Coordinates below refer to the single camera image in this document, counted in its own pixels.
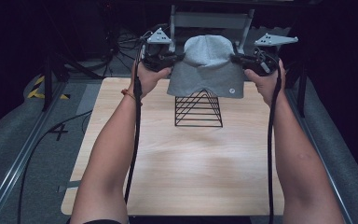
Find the black wire rack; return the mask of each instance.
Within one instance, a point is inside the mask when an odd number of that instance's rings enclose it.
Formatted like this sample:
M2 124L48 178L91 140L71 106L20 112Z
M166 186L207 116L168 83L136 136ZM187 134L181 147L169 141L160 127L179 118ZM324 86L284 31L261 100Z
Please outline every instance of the black wire rack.
M223 127L217 95L206 90L175 97L175 126Z

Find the hand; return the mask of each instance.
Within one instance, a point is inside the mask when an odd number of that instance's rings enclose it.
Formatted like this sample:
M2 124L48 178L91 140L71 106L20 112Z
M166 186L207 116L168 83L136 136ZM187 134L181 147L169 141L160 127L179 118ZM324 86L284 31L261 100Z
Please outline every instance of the hand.
M129 91L133 92L133 82L135 78L135 62L132 65L131 71L131 84L129 86ZM148 93L150 93L157 85L158 81L162 78L165 78L171 72L171 68L161 69L159 72L153 72L148 70L142 62L138 64L138 77L142 84L142 95L141 99L144 98Z
M286 77L286 71L283 68L282 60L279 60L279 66L281 68L281 76L282 76L282 87L280 91L281 94L283 93L282 90L284 90L284 83ZM272 94L275 90L275 84L277 82L277 77L278 77L278 70L267 77L260 77L251 69L246 69L244 73L251 81L255 83L257 87L257 91L263 96L264 102L268 106L271 106Z

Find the bracelet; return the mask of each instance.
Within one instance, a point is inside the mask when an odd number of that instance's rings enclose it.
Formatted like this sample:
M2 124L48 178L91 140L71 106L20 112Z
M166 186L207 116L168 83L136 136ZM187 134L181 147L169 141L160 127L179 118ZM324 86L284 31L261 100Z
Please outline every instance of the bracelet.
M121 91L121 93L123 95L129 95L136 102L135 96L132 93L130 93L129 90L124 89L124 90Z

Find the wooden tabletop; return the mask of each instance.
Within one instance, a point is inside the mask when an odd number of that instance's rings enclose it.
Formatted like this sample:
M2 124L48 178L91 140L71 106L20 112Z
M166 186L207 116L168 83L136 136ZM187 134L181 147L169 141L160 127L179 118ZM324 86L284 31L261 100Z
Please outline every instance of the wooden tabletop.
M103 81L70 181L81 179L98 133L129 86L128 78ZM269 108L254 83L244 98L219 98L224 126L174 126L175 98L161 80L143 99L137 162L128 202L130 216L261 216L269 214L267 130ZM273 169L275 214L283 212ZM76 188L62 212L72 213Z

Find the vr controller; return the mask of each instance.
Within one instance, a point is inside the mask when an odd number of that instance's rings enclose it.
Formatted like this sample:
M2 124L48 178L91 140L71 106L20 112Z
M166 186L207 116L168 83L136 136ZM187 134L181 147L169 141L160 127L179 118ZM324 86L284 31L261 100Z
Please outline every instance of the vr controller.
M142 46L142 63L149 70L159 70L172 67L175 62L185 58L185 54L177 55L169 51L171 40L165 35L161 28L152 33Z
M278 69L277 46L296 43L297 41L297 37L265 34L255 41L253 55L244 55L235 51L235 55L231 56L231 61L241 64L243 69L252 69L261 77L266 77Z

